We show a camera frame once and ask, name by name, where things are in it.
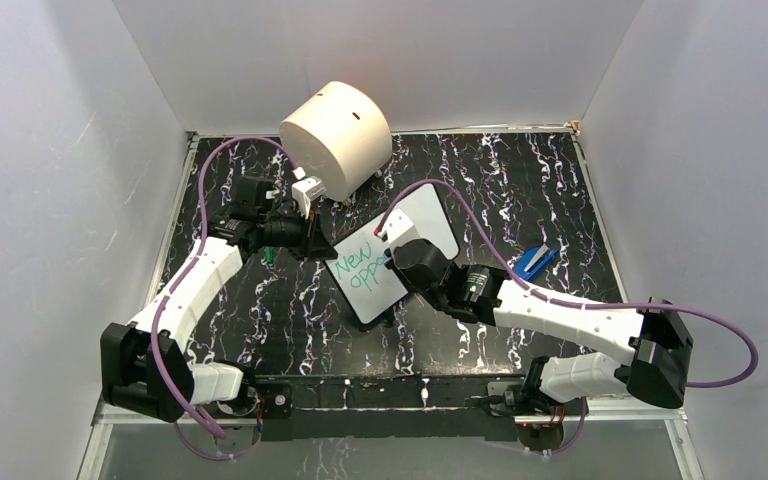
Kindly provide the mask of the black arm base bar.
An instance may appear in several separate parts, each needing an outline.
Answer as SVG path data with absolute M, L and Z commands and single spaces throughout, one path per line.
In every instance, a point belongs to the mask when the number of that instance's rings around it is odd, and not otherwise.
M 260 417 L 265 441 L 479 437 L 552 449 L 580 411 L 522 375 L 266 376 L 248 374 L 241 399 L 214 408 L 222 422 Z

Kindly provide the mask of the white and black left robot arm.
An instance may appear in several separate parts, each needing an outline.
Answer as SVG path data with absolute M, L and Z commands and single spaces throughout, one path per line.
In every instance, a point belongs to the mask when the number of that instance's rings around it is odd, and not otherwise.
M 260 249 L 284 248 L 302 261 L 336 259 L 312 209 L 324 193 L 316 177 L 294 182 L 287 197 L 270 180 L 237 180 L 231 203 L 208 218 L 206 234 L 169 283 L 130 321 L 103 331 L 104 402 L 169 423 L 203 417 L 212 402 L 235 416 L 253 412 L 259 391 L 251 375 L 230 361 L 189 365 L 185 347 L 215 297 Z

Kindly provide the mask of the black framed whiteboard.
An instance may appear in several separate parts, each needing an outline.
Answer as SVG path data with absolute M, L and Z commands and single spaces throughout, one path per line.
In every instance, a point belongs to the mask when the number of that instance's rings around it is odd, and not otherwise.
M 337 258 L 326 262 L 347 303 L 362 325 L 404 298 L 408 291 L 397 275 L 385 267 L 385 244 L 374 235 L 384 211 L 354 228 L 334 249 Z M 450 260 L 460 252 L 444 203 L 436 187 L 426 184 L 401 200 L 389 217 L 404 213 L 414 222 L 419 235 L 437 246 Z

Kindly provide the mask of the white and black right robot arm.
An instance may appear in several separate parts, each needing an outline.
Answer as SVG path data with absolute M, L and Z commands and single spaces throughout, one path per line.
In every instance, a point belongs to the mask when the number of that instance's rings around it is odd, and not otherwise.
M 521 389 L 499 395 L 537 414 L 581 397 L 627 393 L 666 409 L 683 406 L 693 339 L 668 302 L 605 303 L 524 289 L 502 269 L 459 266 L 430 241 L 390 249 L 388 267 L 435 310 L 470 324 L 520 328 L 571 341 L 586 355 L 533 360 Z

